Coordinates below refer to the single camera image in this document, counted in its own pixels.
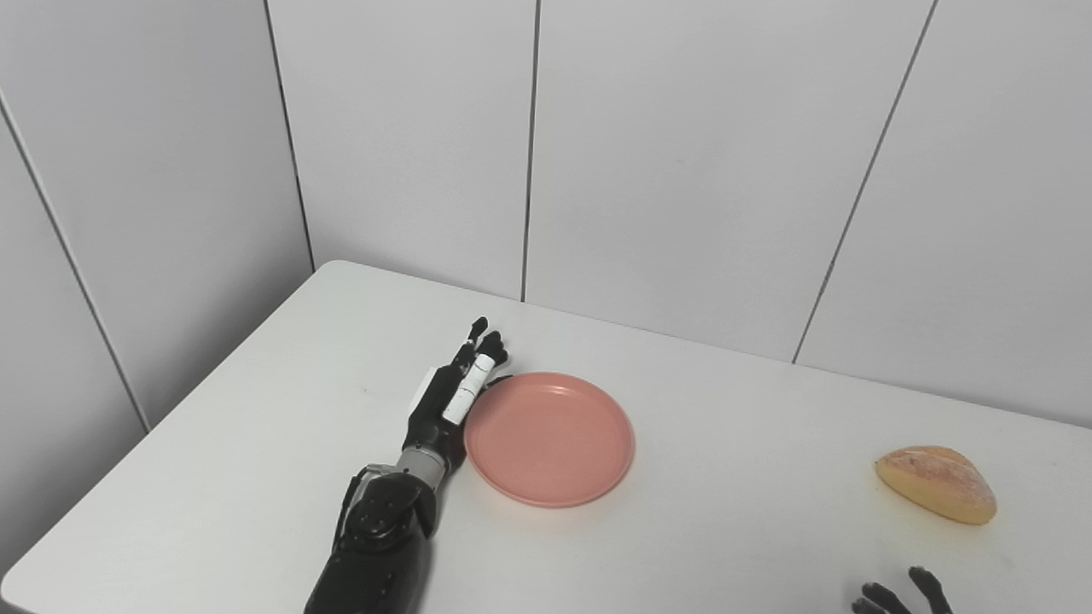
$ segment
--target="pink plate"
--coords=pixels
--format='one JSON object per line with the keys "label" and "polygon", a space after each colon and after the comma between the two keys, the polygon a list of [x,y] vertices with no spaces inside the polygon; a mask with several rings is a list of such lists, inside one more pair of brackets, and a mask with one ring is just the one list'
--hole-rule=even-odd
{"label": "pink plate", "polygon": [[633,430],[609,394],[568,375],[518,375],[485,391],[466,418],[466,454],[513,499],[571,507],[598,498],[633,460]]}

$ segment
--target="white wall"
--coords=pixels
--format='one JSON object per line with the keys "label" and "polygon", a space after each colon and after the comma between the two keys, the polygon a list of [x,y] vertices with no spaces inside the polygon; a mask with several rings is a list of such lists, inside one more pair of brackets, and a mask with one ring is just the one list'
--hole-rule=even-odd
{"label": "white wall", "polygon": [[791,361],[928,9],[544,0],[527,300]]}
{"label": "white wall", "polygon": [[0,90],[2,574],[311,264],[262,2],[0,2]]}
{"label": "white wall", "polygon": [[800,363],[1092,426],[1092,5],[938,4]]}
{"label": "white wall", "polygon": [[[271,4],[318,260],[517,296],[533,3]],[[929,5],[542,0],[526,298],[792,359]],[[800,362],[1092,425],[1089,9],[939,7]]]}
{"label": "white wall", "polygon": [[3,575],[144,430],[2,117],[0,288]]}
{"label": "white wall", "polygon": [[270,0],[317,264],[518,298],[534,0]]}
{"label": "white wall", "polygon": [[0,2],[0,86],[154,425],[311,271],[262,2]]}

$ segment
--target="robotic arm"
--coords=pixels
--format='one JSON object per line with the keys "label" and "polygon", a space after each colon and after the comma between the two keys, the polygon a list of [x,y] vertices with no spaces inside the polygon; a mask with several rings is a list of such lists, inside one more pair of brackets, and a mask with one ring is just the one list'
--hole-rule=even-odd
{"label": "robotic arm", "polygon": [[450,364],[432,374],[395,467],[369,464],[349,482],[333,552],[305,614],[404,614],[424,579],[436,531],[436,489],[466,458],[463,418],[496,365],[508,359],[499,332],[478,344],[478,318]]}

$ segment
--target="black robotic finger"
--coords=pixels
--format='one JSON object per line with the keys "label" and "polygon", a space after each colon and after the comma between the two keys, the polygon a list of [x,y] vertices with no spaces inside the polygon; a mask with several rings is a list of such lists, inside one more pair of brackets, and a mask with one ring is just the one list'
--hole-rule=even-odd
{"label": "black robotic finger", "polygon": [[925,599],[929,600],[929,610],[933,614],[952,614],[952,607],[948,605],[948,599],[945,598],[945,591],[936,576],[924,567],[911,567],[910,579],[914,581]]}
{"label": "black robotic finger", "polygon": [[850,605],[850,610],[853,610],[853,614],[888,614],[882,607],[864,597],[857,598],[857,601]]}
{"label": "black robotic finger", "polygon": [[860,589],[860,592],[890,614],[911,614],[910,610],[899,601],[899,598],[883,585],[868,582]]}

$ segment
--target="bread roll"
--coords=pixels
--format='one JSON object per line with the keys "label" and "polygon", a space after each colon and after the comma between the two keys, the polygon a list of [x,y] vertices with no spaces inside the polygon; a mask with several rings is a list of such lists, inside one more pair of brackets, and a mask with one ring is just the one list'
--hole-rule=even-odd
{"label": "bread roll", "polygon": [[895,493],[915,504],[968,524],[985,524],[997,513],[997,499],[966,458],[948,448],[913,446],[876,461],[876,473]]}

